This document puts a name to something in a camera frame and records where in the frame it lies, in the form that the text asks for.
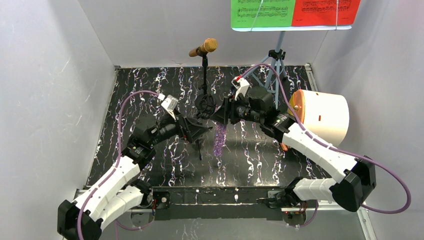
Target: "purple glitter object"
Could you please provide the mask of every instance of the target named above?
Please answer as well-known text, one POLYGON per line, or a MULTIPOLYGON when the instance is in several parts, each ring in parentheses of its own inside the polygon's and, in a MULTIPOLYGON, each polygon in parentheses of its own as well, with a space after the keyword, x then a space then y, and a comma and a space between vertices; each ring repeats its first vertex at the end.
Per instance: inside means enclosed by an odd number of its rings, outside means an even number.
POLYGON ((216 122, 215 127, 215 140, 213 141, 213 155, 216 157, 221 156, 223 153, 223 146, 226 140, 227 125, 216 122))

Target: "gold microphone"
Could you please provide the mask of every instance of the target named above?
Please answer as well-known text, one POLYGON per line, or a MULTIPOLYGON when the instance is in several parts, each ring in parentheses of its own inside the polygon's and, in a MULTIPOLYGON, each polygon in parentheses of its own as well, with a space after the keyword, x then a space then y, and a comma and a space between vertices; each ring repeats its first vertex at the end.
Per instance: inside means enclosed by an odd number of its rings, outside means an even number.
POLYGON ((215 38, 208 38, 202 45, 191 50, 188 55, 190 57, 202 56, 215 51, 218 47, 218 42, 215 38))

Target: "black marble table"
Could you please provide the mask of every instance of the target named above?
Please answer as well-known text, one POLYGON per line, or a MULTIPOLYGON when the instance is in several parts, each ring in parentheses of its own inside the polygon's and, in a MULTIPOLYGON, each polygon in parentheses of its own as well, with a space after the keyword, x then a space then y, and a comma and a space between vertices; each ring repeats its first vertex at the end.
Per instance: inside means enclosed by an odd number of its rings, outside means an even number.
MULTIPOLYGON (((209 90, 218 105, 228 94, 231 80, 246 69, 245 66, 208 68, 209 90)), ((288 80, 283 84, 287 96, 297 89, 310 89, 304 66, 286 66, 286 71, 288 80)), ((268 69, 260 68, 256 73, 261 81, 265 81, 268 69)), ((257 85, 254 78, 249 77, 248 80, 257 85)), ((202 82, 201 67, 119 69, 86 185, 94 184, 116 160, 118 112, 131 92, 152 90, 172 95, 179 99, 178 110, 192 117, 197 111, 194 101, 202 82)), ((282 98, 280 106, 285 111, 282 98)), ((124 111, 123 144, 126 144, 136 123, 151 127, 164 114, 155 97, 147 94, 134 97, 124 111)), ((204 123, 215 127, 211 120, 204 123)), ((176 137, 156 145, 156 156, 139 177, 153 186, 170 187, 286 186, 298 176, 310 179, 329 177, 321 167, 296 150, 282 151, 278 142, 263 134, 255 123, 242 121, 236 125, 229 124, 219 157, 213 153, 214 138, 215 128, 202 141, 202 161, 195 144, 176 137)))

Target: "gray wall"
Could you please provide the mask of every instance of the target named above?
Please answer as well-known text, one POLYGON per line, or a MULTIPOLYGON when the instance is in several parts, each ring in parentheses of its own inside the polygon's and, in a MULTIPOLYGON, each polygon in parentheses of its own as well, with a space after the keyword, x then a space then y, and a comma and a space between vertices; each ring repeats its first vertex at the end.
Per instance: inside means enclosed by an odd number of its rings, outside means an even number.
MULTIPOLYGON (((313 63, 320 91, 342 94, 350 126, 340 148, 366 154, 409 185, 404 213, 370 215, 379 239, 424 238, 424 2, 363 0, 353 29, 328 32, 313 63)), ((397 209, 402 187, 382 170, 370 206, 397 209)))
MULTIPOLYGON (((79 0, 114 65, 122 67, 200 66, 189 51, 206 38, 218 49, 210 66, 251 65, 274 49, 278 32, 236 32, 230 0, 79 0)), ((287 65, 312 63, 327 31, 288 32, 287 65)))
POLYGON ((60 239, 87 179, 114 67, 77 0, 0 1, 1 239, 60 239))

